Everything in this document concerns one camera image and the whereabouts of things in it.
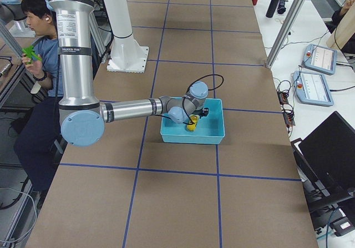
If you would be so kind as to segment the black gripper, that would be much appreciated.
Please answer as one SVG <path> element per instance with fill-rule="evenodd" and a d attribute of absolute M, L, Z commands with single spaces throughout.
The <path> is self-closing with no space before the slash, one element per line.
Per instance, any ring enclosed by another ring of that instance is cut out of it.
<path fill-rule="evenodd" d="M 206 117 L 209 114 L 209 108 L 201 108 L 198 110 L 194 111 L 194 115 L 197 115 L 199 117 Z"/>

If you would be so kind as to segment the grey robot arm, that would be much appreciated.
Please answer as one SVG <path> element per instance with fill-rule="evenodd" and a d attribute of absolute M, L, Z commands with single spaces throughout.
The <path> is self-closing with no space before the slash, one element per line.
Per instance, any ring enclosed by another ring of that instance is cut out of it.
<path fill-rule="evenodd" d="M 47 0 L 57 16 L 58 56 L 62 69 L 63 98 L 59 102 L 63 138 L 75 146 L 90 146 L 103 135 L 107 123 L 166 114 L 175 123 L 191 125 L 205 117 L 207 85 L 192 83 L 180 98 L 159 97 L 102 103 L 94 95 L 90 18 L 94 0 Z M 113 32 L 110 71 L 142 73 L 148 47 L 134 39 L 126 0 L 104 0 Z"/>

